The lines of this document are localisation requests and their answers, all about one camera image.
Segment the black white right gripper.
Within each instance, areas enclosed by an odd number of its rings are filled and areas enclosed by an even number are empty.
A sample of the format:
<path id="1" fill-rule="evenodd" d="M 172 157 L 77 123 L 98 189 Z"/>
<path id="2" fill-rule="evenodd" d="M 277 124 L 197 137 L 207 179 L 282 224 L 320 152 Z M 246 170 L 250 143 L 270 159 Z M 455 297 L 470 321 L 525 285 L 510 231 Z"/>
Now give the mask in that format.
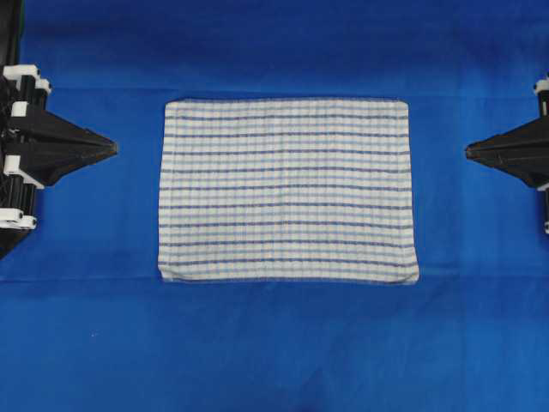
<path id="1" fill-rule="evenodd" d="M 486 167 L 498 169 L 520 179 L 525 185 L 536 188 L 544 198 L 544 232 L 548 234 L 548 156 L 507 154 L 488 151 L 511 148 L 543 147 L 548 151 L 548 75 L 534 84 L 540 119 L 497 134 L 483 141 L 471 143 L 466 148 L 468 160 Z"/>

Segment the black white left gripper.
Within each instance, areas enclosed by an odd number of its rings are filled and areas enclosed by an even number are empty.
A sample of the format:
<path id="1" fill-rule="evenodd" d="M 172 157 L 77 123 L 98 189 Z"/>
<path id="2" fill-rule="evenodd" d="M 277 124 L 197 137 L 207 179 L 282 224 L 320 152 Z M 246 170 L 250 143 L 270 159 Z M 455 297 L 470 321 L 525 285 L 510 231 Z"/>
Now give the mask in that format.
<path id="1" fill-rule="evenodd" d="M 8 88 L 1 136 L 1 227 L 35 228 L 36 195 L 67 174 L 94 165 L 118 153 L 118 145 L 92 130 L 81 128 L 44 109 L 50 82 L 33 64 L 2 67 Z M 11 126 L 19 120 L 19 130 Z M 33 140 L 63 142 L 100 148 L 37 148 Z"/>

